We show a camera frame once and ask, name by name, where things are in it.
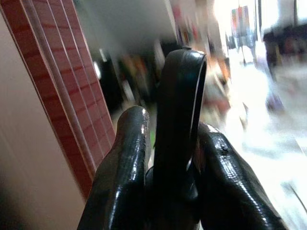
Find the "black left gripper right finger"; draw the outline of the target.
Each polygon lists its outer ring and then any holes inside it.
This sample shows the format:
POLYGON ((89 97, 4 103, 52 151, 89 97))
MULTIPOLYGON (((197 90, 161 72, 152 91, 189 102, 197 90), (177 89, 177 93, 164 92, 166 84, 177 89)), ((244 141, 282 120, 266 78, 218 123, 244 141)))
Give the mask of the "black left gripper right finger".
POLYGON ((198 130, 201 224, 206 230, 286 230, 251 166, 213 126, 198 130))

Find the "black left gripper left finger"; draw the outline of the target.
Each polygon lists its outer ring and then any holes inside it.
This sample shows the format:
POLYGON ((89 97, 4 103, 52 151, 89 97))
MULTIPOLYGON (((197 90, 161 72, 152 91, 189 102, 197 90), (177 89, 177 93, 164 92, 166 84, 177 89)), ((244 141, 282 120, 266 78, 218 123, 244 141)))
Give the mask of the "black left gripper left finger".
POLYGON ((96 170, 77 228, 144 229, 149 158, 149 114, 143 107, 133 106, 118 119, 115 142, 96 170))

